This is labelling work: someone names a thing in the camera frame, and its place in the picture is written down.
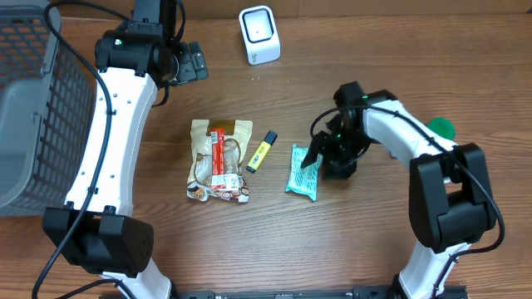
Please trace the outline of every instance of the red packet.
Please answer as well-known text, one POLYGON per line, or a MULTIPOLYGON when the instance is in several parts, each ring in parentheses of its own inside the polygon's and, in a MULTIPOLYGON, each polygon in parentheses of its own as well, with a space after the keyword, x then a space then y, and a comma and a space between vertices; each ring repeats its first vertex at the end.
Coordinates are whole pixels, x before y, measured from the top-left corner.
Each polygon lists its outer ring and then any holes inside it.
POLYGON ((224 137, 225 130, 222 128, 213 128, 210 131, 210 140, 213 144, 213 178, 211 187, 214 190, 225 189, 224 137))

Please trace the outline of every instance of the yellow and black marker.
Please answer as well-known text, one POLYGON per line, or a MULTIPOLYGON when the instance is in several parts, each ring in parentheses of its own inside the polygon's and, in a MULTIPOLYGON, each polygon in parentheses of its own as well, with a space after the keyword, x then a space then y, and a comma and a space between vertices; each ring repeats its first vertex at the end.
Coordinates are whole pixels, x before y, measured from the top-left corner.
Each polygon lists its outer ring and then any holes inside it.
POLYGON ((249 161, 248 167, 246 167, 250 173, 254 173, 259 169, 260 164, 263 163, 264 157, 266 157, 266 154, 269 152, 269 149, 272 147, 273 142, 275 142, 276 139, 277 134, 273 131, 269 131, 264 138, 264 141, 253 155, 253 158, 249 161))

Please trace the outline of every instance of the yellow highlighter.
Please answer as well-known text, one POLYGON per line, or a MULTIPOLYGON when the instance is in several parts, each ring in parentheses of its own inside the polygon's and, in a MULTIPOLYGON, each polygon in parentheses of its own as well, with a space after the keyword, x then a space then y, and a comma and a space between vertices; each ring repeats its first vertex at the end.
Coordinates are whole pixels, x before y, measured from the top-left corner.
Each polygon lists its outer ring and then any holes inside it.
POLYGON ((246 167, 250 173, 254 173, 259 169, 260 164, 263 163, 264 157, 266 157, 266 154, 269 152, 269 149, 272 147, 273 142, 275 142, 276 139, 277 134, 273 131, 269 131, 264 138, 264 141, 253 155, 253 158, 249 161, 248 167, 246 167))

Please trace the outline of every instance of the plastic crate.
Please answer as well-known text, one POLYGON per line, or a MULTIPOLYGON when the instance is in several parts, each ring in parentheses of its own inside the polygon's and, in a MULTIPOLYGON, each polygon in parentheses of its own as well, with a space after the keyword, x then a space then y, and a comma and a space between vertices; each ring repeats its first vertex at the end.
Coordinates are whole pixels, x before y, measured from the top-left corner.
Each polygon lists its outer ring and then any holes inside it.
MULTIPOLYGON (((50 34, 44 0, 0 4, 0 215, 61 207, 85 149, 94 99, 76 58, 50 34)), ((50 11, 61 26, 59 12, 50 11)))

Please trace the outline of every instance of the wood grain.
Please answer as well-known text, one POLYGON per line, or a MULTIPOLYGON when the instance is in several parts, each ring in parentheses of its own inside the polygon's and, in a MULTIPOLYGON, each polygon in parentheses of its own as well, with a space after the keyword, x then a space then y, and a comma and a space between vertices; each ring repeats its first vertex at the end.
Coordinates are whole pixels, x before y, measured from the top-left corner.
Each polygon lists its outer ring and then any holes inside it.
MULTIPOLYGON (((135 0, 88 0, 130 16, 135 0)), ((236 19, 247 7, 265 4, 275 17, 352 17, 475 13, 525 13, 532 0, 183 0, 189 19, 236 19)), ((60 8, 64 17, 111 19, 78 6, 60 8)))
MULTIPOLYGON (((115 22, 65 21, 66 39, 93 61, 94 43, 115 22)), ((210 78, 173 88, 153 109, 135 172, 134 216, 155 229, 154 259, 181 291, 272 291, 387 284, 415 242, 408 222, 408 174, 373 145, 348 181, 319 182, 318 201, 286 194, 293 143, 343 83, 399 96, 419 120, 443 116, 459 143, 485 151, 507 239, 495 252, 464 257, 449 283, 471 298, 532 297, 532 17, 527 15, 330 17, 278 20, 282 57, 249 66, 235 20, 187 23, 210 78), (278 140, 245 205, 185 197, 193 119, 254 122, 245 161, 268 130, 278 140)), ((488 232, 487 245, 497 232, 488 232)), ((40 218, 0 219, 0 298, 28 298, 54 247, 40 218)), ((64 259, 42 298, 96 277, 64 259)), ((112 288, 99 287, 80 298, 112 288)))

